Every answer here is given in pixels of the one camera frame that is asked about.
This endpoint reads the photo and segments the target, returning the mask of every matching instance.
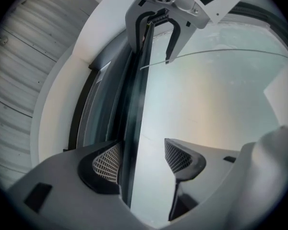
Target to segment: cable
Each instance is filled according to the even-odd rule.
[[[278,54],[278,53],[271,53],[271,52],[267,52],[267,51],[261,51],[261,50],[256,50],[256,49],[237,49],[237,48],[227,48],[227,49],[213,49],[213,50],[205,50],[205,51],[199,51],[199,52],[194,52],[194,53],[190,53],[190,54],[186,54],[186,55],[183,55],[183,56],[178,56],[174,59],[178,59],[178,58],[181,58],[181,57],[184,57],[184,56],[190,56],[190,55],[196,55],[196,54],[200,54],[200,53],[207,53],[207,52],[216,52],[216,51],[251,51],[251,52],[259,52],[259,53],[265,53],[265,54],[270,54],[270,55],[277,55],[277,56],[282,56],[284,58],[288,58],[287,56],[284,56],[282,54]],[[160,61],[158,63],[154,63],[154,64],[151,64],[151,65],[147,65],[147,66],[144,66],[144,67],[141,67],[140,70],[144,69],[144,68],[147,68],[147,67],[150,67],[150,66],[153,66],[153,65],[157,65],[157,64],[160,64],[160,63],[163,63],[163,62],[169,62],[170,60],[164,60],[164,61]]]

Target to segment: corrugated metal wall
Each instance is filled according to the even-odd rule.
[[[25,0],[0,26],[0,182],[31,168],[34,107],[52,67],[75,42],[94,0]]]

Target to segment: frosted glass surface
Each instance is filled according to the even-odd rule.
[[[170,35],[154,39],[151,64],[165,60]],[[197,30],[180,55],[227,48],[288,56],[266,28],[235,23]],[[216,51],[150,67],[131,204],[140,220],[156,228],[169,224],[175,178],[164,158],[164,138],[240,150],[278,127],[263,91],[287,60]]]

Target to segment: corrugated metal panel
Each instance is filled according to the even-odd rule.
[[[0,183],[31,168],[30,127],[52,67],[77,39],[94,0],[25,0],[0,26]]]

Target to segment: perforated mesh pad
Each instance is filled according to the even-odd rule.
[[[168,142],[165,144],[165,159],[173,173],[187,168],[192,163],[192,158],[188,153]]]
[[[93,160],[93,169],[99,176],[117,184],[120,161],[120,145],[117,144]]]

